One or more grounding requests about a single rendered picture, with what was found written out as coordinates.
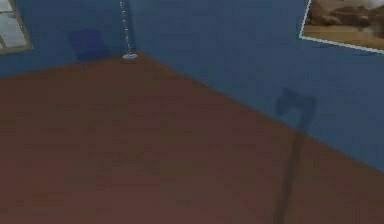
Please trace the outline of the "wooden framed window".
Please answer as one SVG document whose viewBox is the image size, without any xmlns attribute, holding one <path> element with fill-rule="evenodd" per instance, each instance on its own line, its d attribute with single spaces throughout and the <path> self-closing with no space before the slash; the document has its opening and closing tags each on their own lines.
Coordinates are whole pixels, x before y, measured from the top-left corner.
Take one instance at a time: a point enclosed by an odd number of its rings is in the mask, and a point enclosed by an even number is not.
<svg viewBox="0 0 384 224">
<path fill-rule="evenodd" d="M 15 0 L 0 0 L 0 54 L 32 48 L 33 45 Z"/>
</svg>

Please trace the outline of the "thin silver floor lamp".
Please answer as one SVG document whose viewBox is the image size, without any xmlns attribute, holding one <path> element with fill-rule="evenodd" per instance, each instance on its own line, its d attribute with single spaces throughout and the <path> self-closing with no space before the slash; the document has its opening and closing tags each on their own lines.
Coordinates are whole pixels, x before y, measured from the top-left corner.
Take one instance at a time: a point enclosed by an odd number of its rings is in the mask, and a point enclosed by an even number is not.
<svg viewBox="0 0 384 224">
<path fill-rule="evenodd" d="M 125 60 L 136 59 L 138 55 L 132 52 L 131 41 L 129 37 L 129 26 L 127 22 L 126 6 L 125 6 L 124 0 L 119 0 L 119 5 L 120 5 L 121 21 L 123 25 L 125 44 L 126 44 L 126 52 L 122 56 L 122 58 Z"/>
</svg>

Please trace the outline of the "white framed brown picture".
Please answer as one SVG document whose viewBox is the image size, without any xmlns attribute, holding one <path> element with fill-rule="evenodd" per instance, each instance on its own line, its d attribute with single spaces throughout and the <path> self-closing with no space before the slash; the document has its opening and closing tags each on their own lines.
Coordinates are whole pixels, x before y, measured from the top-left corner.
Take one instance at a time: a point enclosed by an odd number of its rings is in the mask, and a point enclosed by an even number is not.
<svg viewBox="0 0 384 224">
<path fill-rule="evenodd" d="M 308 0 L 299 37 L 384 55 L 384 0 Z"/>
</svg>

